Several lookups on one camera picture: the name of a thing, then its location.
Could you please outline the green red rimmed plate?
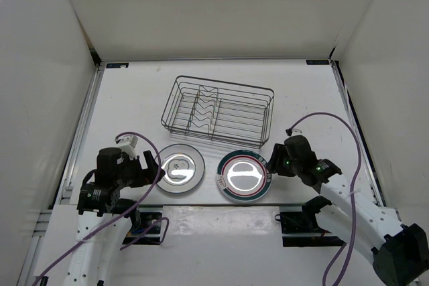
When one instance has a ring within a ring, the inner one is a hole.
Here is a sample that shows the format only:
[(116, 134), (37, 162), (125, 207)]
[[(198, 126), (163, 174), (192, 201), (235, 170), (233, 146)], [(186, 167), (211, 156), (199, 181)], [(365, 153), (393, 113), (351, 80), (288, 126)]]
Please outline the green red rimmed plate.
[(255, 202), (271, 187), (267, 178), (266, 160), (250, 150), (236, 150), (226, 154), (217, 166), (217, 186), (234, 202)]

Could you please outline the white plate with thin rim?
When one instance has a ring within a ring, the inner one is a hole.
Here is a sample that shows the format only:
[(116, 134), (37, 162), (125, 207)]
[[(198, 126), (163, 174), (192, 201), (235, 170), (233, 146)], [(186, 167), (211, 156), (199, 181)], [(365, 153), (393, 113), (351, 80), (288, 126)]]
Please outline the white plate with thin rim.
[(173, 144), (160, 151), (164, 176), (158, 187), (170, 194), (185, 194), (204, 178), (206, 165), (202, 154), (193, 146)]

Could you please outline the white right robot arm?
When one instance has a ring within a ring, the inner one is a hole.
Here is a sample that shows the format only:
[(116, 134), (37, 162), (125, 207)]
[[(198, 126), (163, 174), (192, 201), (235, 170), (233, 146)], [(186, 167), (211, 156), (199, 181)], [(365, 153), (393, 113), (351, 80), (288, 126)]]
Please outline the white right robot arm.
[(405, 225), (352, 189), (341, 169), (317, 158), (302, 135), (275, 144), (266, 169), (298, 177), (318, 192), (302, 205), (301, 224), (308, 232), (333, 233), (372, 265), (385, 285), (408, 285), (428, 271), (428, 240), (417, 224)]

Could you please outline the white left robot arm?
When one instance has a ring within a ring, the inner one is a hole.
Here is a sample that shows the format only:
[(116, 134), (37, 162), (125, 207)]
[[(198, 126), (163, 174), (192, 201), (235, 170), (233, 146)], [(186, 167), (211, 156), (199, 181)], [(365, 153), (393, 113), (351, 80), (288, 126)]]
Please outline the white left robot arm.
[(121, 197), (125, 188), (152, 187), (165, 174), (150, 151), (140, 158), (130, 148), (103, 148), (88, 172), (77, 204), (76, 244), (64, 285), (108, 285), (128, 232), (139, 228), (139, 201)]

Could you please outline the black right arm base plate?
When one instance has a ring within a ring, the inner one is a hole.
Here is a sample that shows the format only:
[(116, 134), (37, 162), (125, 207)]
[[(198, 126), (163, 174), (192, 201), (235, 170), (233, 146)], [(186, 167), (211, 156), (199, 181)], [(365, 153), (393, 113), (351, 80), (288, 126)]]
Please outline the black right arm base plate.
[(345, 245), (337, 236), (313, 224), (303, 212), (280, 212), (274, 219), (280, 223), (282, 246), (285, 248)]

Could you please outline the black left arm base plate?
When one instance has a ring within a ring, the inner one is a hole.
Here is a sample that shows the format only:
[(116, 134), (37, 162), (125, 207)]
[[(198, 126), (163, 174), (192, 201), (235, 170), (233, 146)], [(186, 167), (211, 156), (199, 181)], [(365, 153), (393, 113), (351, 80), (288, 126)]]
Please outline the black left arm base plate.
[[(162, 207), (140, 207), (139, 212), (140, 225), (138, 228), (127, 233), (122, 242), (123, 246), (136, 239), (145, 229), (163, 216)], [(163, 222), (158, 222), (145, 236), (140, 238), (135, 245), (159, 245), (161, 241), (162, 224)]]

